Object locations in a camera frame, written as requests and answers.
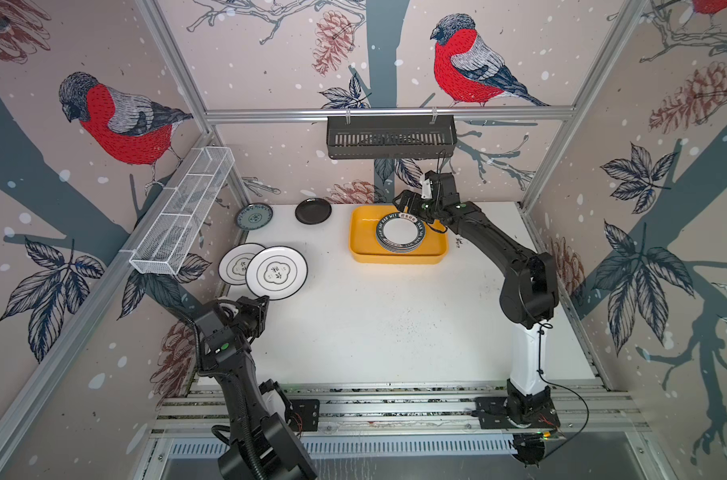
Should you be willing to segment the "green rim plate back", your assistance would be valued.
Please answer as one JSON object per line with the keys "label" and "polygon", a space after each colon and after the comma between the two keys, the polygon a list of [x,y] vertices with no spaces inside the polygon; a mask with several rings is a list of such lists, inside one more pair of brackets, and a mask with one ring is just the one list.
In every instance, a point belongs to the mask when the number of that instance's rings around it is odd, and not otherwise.
{"label": "green rim plate back", "polygon": [[425,224],[419,218],[403,212],[383,216],[375,227],[377,242],[391,253],[413,252],[421,246],[425,236]]}

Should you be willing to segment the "white plate green motif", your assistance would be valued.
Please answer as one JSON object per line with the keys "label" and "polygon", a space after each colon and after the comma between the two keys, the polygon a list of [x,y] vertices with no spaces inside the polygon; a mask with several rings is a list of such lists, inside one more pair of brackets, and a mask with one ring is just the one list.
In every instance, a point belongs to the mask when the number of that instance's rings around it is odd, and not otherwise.
{"label": "white plate green motif", "polygon": [[265,250],[265,247],[258,243],[245,243],[229,250],[219,262],[218,275],[220,279],[231,286],[245,285],[245,275],[249,263],[262,250]]}

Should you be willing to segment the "small black plate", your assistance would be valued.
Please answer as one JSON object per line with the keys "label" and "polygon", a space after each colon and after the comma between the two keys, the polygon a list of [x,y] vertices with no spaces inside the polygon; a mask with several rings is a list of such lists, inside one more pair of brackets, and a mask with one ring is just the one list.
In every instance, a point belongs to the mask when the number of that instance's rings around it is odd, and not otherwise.
{"label": "small black plate", "polygon": [[307,198],[294,210],[296,220],[304,225],[321,224],[331,216],[331,213],[331,204],[322,198]]}

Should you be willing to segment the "small teal patterned plate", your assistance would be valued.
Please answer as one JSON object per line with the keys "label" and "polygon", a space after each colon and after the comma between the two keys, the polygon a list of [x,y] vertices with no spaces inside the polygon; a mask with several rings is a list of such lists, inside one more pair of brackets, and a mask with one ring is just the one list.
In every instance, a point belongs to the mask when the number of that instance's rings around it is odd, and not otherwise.
{"label": "small teal patterned plate", "polygon": [[235,224],[243,231],[253,231],[267,226],[273,218],[272,208],[264,203],[244,206],[235,216]]}

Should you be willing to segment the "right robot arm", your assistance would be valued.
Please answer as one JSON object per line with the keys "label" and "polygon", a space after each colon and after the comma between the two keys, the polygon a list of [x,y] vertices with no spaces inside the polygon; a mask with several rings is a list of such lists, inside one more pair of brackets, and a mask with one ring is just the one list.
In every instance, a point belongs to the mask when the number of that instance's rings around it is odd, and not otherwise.
{"label": "right robot arm", "polygon": [[551,254],[523,246],[489,220],[477,204],[461,200],[453,174],[429,171],[421,184],[419,193],[405,190],[395,196],[395,208],[429,225],[439,222],[471,242],[503,274],[499,305],[515,324],[505,408],[513,424],[531,424],[551,410],[543,360],[549,321],[559,306],[555,260]]}

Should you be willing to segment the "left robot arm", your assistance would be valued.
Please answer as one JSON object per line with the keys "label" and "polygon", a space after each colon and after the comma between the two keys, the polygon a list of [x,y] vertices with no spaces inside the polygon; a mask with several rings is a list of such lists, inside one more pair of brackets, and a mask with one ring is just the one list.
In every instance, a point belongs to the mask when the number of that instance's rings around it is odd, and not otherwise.
{"label": "left robot arm", "polygon": [[291,402],[279,384],[257,382],[252,342],[263,334],[270,299],[242,296],[208,302],[187,323],[197,373],[220,386],[228,423],[211,427],[227,446],[218,458],[224,479],[315,479],[311,458],[285,417]]}

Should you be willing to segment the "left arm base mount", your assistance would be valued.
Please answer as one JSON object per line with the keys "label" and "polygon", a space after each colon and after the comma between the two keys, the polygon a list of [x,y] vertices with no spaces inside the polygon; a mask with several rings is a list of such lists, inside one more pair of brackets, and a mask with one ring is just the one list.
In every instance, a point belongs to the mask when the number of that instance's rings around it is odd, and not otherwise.
{"label": "left arm base mount", "polygon": [[320,416],[320,402],[317,399],[284,400],[284,421],[297,433],[317,432]]}

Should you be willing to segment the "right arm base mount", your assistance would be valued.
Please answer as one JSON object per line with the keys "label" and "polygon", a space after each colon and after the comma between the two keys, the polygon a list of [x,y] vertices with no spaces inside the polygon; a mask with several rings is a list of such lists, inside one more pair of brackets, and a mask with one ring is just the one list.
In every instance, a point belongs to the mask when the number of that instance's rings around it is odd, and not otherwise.
{"label": "right arm base mount", "polygon": [[517,418],[513,418],[509,413],[506,397],[477,397],[473,399],[473,403],[475,409],[471,415],[479,420],[482,430],[533,429],[545,431],[561,428],[559,414],[551,399],[545,401],[543,407],[535,409],[535,412]]}

